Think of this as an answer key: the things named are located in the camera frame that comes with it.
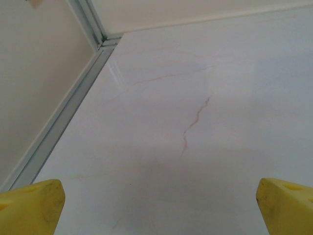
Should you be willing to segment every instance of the yellow object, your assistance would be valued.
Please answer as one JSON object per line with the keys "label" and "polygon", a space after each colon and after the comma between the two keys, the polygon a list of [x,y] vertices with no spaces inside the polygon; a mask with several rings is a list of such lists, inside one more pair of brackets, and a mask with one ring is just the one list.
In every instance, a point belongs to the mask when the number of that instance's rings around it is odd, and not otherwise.
{"label": "yellow object", "polygon": [[262,179],[256,200],[270,235],[313,235],[313,188]]}
{"label": "yellow object", "polygon": [[0,235],[52,235],[65,194],[59,180],[48,180],[0,194]]}

